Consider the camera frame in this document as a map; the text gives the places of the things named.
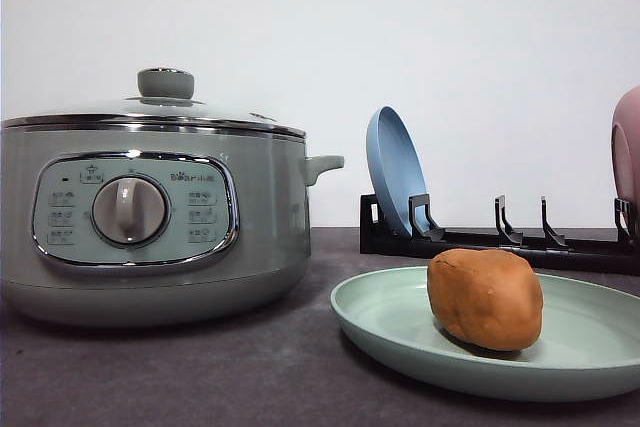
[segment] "brown dough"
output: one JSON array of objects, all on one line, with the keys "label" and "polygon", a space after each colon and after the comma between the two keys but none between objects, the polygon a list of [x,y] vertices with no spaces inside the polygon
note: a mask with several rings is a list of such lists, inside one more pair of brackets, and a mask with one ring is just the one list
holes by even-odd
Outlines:
[{"label": "brown dough", "polygon": [[542,329],[542,289],[522,257],[452,249],[427,269],[431,310],[451,335],[494,350],[532,345]]}]

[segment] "dark gray countertop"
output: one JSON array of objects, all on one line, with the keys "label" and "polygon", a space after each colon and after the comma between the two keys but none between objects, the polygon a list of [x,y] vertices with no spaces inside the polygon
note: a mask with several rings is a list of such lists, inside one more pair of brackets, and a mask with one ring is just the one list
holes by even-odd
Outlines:
[{"label": "dark gray countertop", "polygon": [[[312,229],[312,245],[310,268],[286,297],[225,319],[81,330],[3,304],[2,425],[640,425],[640,390],[529,404],[447,391],[382,366],[342,334],[329,294],[353,275],[424,261],[361,255],[353,228]],[[640,295],[640,277],[547,272]]]}]

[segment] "electric cooking pot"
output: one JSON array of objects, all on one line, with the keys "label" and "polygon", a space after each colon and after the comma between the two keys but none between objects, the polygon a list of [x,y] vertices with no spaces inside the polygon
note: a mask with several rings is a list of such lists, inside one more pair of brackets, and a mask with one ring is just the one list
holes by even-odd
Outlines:
[{"label": "electric cooking pot", "polygon": [[306,187],[340,168],[305,133],[191,100],[193,76],[138,74],[140,97],[2,124],[2,290],[20,312],[157,325],[285,293],[310,256]]}]

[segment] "black dish rack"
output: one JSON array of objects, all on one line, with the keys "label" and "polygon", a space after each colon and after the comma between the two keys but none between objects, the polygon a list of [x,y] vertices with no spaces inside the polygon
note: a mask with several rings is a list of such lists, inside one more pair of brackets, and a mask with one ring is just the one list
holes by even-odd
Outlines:
[{"label": "black dish rack", "polygon": [[[566,238],[556,233],[547,222],[546,200],[544,197],[541,200],[544,237],[525,235],[509,224],[504,195],[495,198],[494,233],[461,232],[440,227],[431,217],[429,194],[416,195],[408,199],[412,236],[403,238],[387,225],[376,196],[362,195],[360,253],[430,259],[454,248],[499,248],[524,257],[537,268],[640,275],[640,241],[635,230],[637,214],[633,203],[618,198],[614,200],[616,240],[585,240]],[[377,220],[374,219],[374,208]],[[429,221],[428,230],[421,229],[415,221],[419,208],[424,209]]]}]

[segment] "lid knob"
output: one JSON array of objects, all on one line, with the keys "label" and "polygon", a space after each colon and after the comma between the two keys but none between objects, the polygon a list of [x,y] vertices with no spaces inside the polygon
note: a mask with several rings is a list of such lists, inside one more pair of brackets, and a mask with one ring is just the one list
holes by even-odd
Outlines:
[{"label": "lid knob", "polygon": [[143,97],[190,99],[193,75],[178,69],[157,67],[138,72],[138,90]]}]

